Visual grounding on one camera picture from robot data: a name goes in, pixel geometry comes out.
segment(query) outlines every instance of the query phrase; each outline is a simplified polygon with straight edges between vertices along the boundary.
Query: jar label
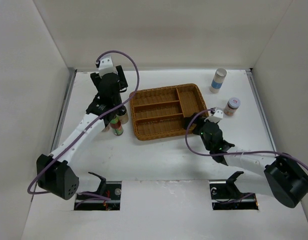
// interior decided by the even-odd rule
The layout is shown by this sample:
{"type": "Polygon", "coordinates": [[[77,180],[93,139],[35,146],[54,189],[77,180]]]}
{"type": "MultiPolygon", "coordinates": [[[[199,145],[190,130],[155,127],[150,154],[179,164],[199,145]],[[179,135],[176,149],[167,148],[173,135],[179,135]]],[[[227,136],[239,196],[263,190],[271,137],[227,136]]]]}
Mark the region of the jar label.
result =
{"type": "Polygon", "coordinates": [[[220,87],[222,86],[223,83],[217,83],[214,80],[212,81],[212,87],[214,89],[220,89],[220,87]]]}

